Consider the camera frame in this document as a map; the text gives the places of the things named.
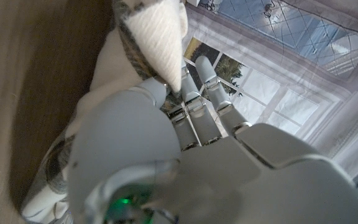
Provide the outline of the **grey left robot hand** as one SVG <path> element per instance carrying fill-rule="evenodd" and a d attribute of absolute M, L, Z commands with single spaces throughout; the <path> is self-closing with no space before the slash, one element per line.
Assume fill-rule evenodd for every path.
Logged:
<path fill-rule="evenodd" d="M 190 75 L 170 114 L 154 78 L 89 113 L 70 156 L 75 223 L 358 223 L 358 190 L 333 161 L 226 99 L 206 57 L 197 70 L 222 137 Z"/>

